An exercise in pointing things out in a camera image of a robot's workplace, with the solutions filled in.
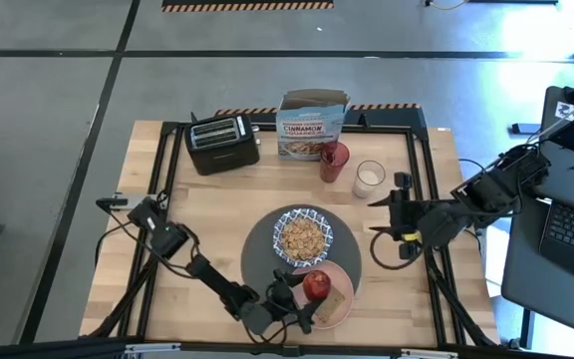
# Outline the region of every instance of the apple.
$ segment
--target apple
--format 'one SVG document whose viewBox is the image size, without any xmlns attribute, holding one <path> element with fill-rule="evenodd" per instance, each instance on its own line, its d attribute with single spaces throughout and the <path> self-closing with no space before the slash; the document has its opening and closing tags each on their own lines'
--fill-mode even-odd
<svg viewBox="0 0 574 359">
<path fill-rule="evenodd" d="M 312 270 L 303 279 L 303 290 L 310 301 L 325 299 L 331 290 L 331 278 L 322 270 Z"/>
</svg>

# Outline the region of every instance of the concrete floor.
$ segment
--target concrete floor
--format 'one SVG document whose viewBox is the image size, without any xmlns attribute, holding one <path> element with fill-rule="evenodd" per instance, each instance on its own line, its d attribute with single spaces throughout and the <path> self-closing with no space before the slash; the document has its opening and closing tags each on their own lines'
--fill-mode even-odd
<svg viewBox="0 0 574 359">
<path fill-rule="evenodd" d="M 0 0 L 0 49 L 114 50 L 131 2 Z M 462 157 L 484 163 L 524 140 L 508 134 L 510 124 L 539 122 L 546 87 L 574 86 L 574 64 L 530 59 L 572 53 L 572 0 L 450 12 L 413 0 L 336 0 L 333 11 L 291 13 L 162 14 L 159 5 L 142 1 L 128 49 L 520 51 L 529 58 L 123 59 L 37 340 L 78 334 L 107 223 L 94 200 L 116 188 L 134 120 L 185 121 L 190 111 L 269 107 L 287 90 L 336 88 L 354 103 L 422 104 L 430 126 L 453 128 Z M 7 224 L 0 344 L 18 339 L 110 62 L 0 58 L 0 221 Z M 514 310 L 496 316 L 502 337 L 515 336 Z"/>
</svg>

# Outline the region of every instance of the toaster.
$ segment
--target toaster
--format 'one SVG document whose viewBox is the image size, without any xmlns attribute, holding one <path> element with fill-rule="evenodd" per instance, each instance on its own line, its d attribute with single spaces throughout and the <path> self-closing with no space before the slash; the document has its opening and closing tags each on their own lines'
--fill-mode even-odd
<svg viewBox="0 0 574 359">
<path fill-rule="evenodd" d="M 196 171 L 203 176 L 253 165 L 260 159 L 251 120 L 242 114 L 201 121 L 192 114 L 185 143 Z"/>
</svg>

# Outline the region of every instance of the wooden table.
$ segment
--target wooden table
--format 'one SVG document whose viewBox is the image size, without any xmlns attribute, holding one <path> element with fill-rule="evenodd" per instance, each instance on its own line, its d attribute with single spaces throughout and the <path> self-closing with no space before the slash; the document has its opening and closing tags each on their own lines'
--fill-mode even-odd
<svg viewBox="0 0 574 359">
<path fill-rule="evenodd" d="M 135 123 L 118 190 L 146 193 L 161 122 Z M 441 197 L 462 181 L 453 135 L 449 129 L 430 129 L 430 148 Z M 410 172 L 404 136 L 343 134 L 341 141 L 351 158 L 334 183 L 319 179 L 319 164 L 278 161 L 276 135 L 261 132 L 260 162 L 208 177 L 199 176 L 185 145 L 175 174 L 168 219 L 183 222 L 201 239 L 201 251 L 225 277 L 241 282 L 240 254 L 254 223 L 267 212 L 293 203 L 309 203 L 328 209 L 341 218 L 358 240 L 362 254 L 362 279 L 349 317 L 338 327 L 303 335 L 290 327 L 287 343 L 359 346 L 436 346 L 428 279 L 421 258 L 400 271 L 379 267 L 370 257 L 373 225 L 388 224 L 386 207 L 367 207 L 394 188 L 395 172 Z M 425 193 L 429 185 L 422 148 L 417 153 Z M 351 194 L 356 167 L 375 160 L 387 169 L 386 182 L 368 199 Z M 109 222 L 109 228 L 116 224 Z M 482 272 L 477 242 L 462 233 L 450 248 L 458 296 L 486 335 L 498 341 L 493 311 Z M 117 231 L 105 240 L 93 280 L 81 333 L 94 330 L 123 295 L 129 278 L 135 243 Z M 381 240 L 376 248 L 382 261 L 399 262 L 397 245 Z M 182 248 L 172 262 L 185 264 Z M 454 342 L 448 305 L 441 308 L 449 342 Z M 130 332 L 135 331 L 138 310 L 133 310 Z M 201 282 L 187 280 L 160 268 L 157 274 L 149 322 L 148 340 L 249 343 L 241 323 L 222 308 L 217 295 Z"/>
</svg>

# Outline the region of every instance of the round gray tray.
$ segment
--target round gray tray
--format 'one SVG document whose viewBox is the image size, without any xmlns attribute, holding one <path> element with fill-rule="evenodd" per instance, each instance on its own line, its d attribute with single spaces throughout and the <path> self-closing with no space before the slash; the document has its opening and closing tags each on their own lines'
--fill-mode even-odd
<svg viewBox="0 0 574 359">
<path fill-rule="evenodd" d="M 315 205 L 294 204 L 278 208 L 260 219 L 251 229 L 241 254 L 240 269 L 245 284 L 252 287 L 261 297 L 265 289 L 274 280 L 274 269 L 282 269 L 291 273 L 294 267 L 280 258 L 273 248 L 272 234 L 274 224 L 278 218 L 294 208 L 313 208 L 323 214 L 334 231 L 334 242 L 329 248 L 327 259 L 340 265 L 354 285 L 354 292 L 358 290 L 362 274 L 362 261 L 360 248 L 354 234 L 347 225 L 335 214 Z"/>
</svg>

